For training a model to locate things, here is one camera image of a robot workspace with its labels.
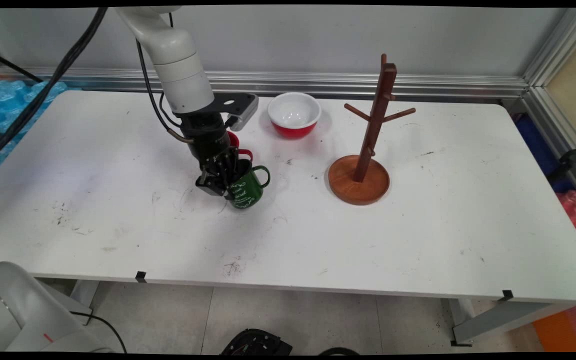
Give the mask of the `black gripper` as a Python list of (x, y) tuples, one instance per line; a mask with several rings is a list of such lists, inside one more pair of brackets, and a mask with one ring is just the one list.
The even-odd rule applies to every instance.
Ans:
[(252, 151), (230, 150), (230, 138), (220, 112), (183, 114), (182, 134), (192, 140), (190, 153), (198, 160), (201, 170), (195, 186), (208, 195), (224, 197), (227, 176), (242, 176), (248, 166), (245, 162), (252, 162)]

